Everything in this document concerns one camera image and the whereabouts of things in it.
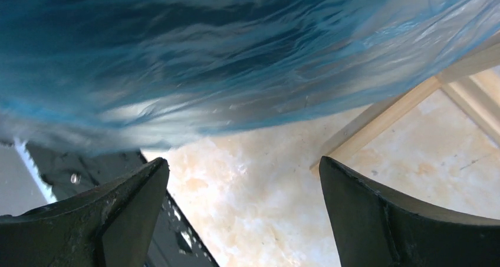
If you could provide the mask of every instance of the wooden stick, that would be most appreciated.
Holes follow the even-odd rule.
[[[500,65],[500,32],[442,71],[443,82],[468,77]]]
[[[353,135],[343,140],[336,148],[331,150],[328,155],[340,162],[346,162],[352,155],[358,152],[375,137],[389,128],[399,118],[403,117],[408,111],[416,107],[425,98],[438,90],[441,83],[436,77],[431,77],[423,83],[417,85],[406,94],[401,95],[379,115],[373,117],[366,124],[361,123],[360,128],[344,128],[341,132],[352,132]],[[313,174],[318,174],[318,164],[312,167]]]
[[[336,132],[330,139],[328,139],[321,146],[321,154],[330,155],[335,149],[345,143],[348,139],[352,138],[358,131],[365,127],[368,123],[371,123],[373,119],[378,117],[381,113],[386,111],[390,106],[392,106],[401,96],[396,98],[390,98],[378,103],[372,104],[366,110],[364,110],[359,116],[354,120],[344,126],[341,130]],[[310,167],[313,172],[318,172],[318,166],[320,165],[321,158],[317,159],[314,164]]]
[[[500,93],[488,93],[493,84],[500,85],[500,78],[491,71],[444,84],[442,90],[500,146]]]

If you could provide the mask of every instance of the blue plastic wrap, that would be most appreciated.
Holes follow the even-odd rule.
[[[169,148],[397,95],[500,0],[1,0],[0,136]]]

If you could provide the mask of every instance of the blue plastic bag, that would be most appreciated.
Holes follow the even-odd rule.
[[[444,69],[499,30],[499,3],[1,0],[0,136],[167,149],[321,117]]]

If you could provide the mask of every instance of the gray surface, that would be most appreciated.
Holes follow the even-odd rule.
[[[0,215],[18,216],[46,204],[16,149],[0,145]]]

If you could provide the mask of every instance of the wrinkled plastic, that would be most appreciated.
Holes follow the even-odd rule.
[[[0,135],[167,149],[397,95],[500,0],[1,0]]]

